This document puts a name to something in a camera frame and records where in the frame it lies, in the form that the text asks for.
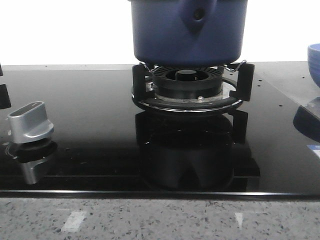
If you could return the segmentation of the light blue bowl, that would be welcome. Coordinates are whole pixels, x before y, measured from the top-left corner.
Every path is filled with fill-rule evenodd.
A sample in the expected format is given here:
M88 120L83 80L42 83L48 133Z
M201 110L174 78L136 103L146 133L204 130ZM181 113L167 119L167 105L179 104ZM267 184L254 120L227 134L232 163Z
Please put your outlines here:
M320 87L320 43L308 46L307 63L312 80L318 87Z

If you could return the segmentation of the black pot support grate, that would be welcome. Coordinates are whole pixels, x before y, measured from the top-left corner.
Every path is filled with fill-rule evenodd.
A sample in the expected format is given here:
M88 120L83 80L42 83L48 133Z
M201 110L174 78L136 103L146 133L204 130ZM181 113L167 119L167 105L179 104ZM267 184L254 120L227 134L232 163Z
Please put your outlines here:
M183 102L165 101L156 97L152 74L160 67L162 66L150 69L147 64L140 63L132 68L132 101L146 111L192 115L223 112L237 108L251 99L255 66L245 60L240 63L210 67L222 72L223 85L219 95Z

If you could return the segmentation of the dark blue cooking pot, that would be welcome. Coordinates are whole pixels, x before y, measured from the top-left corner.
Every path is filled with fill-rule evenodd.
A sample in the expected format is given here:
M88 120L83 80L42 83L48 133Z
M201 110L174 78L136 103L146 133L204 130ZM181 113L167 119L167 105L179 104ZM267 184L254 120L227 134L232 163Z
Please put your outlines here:
M241 56L248 1L132 0L134 56L168 67L211 67Z

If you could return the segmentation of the black gas burner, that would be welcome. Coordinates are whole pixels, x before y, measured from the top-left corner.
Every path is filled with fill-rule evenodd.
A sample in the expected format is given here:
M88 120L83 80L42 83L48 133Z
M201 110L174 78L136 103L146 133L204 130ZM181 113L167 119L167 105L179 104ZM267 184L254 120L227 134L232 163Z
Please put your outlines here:
M156 97L174 103L210 99L223 89L223 74L212 67L163 66L152 73L152 81Z

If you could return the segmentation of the black glass gas cooktop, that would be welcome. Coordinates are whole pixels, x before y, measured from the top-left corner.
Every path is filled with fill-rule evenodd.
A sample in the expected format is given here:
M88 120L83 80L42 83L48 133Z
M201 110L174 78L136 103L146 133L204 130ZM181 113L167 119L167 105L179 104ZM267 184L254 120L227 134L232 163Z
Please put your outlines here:
M2 197L320 198L320 90L303 61L255 63L251 100L163 116L131 99L130 65L4 66ZM44 102L54 132L12 142L8 114Z

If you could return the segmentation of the silver stove knob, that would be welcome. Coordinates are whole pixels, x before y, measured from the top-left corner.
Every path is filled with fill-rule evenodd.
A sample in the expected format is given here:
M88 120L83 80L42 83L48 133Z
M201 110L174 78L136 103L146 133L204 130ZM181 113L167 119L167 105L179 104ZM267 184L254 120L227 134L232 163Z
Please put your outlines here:
M26 144L51 137L54 124L48 119L43 101L30 102L8 114L11 141Z

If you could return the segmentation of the black left burner grate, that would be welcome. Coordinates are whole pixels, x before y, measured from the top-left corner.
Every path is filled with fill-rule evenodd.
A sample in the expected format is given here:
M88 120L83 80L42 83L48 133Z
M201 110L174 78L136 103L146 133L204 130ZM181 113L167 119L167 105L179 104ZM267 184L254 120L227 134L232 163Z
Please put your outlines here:
M11 105L7 85L5 83L1 83L0 84L0 109L1 110L8 109L11 106L12 105Z

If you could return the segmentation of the blue label sticker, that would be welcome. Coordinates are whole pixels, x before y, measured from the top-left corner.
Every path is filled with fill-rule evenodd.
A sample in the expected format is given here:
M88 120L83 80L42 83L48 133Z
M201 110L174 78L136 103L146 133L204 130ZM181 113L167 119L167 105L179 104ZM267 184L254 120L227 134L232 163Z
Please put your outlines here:
M307 146L313 153L320 158L320 145L308 145Z

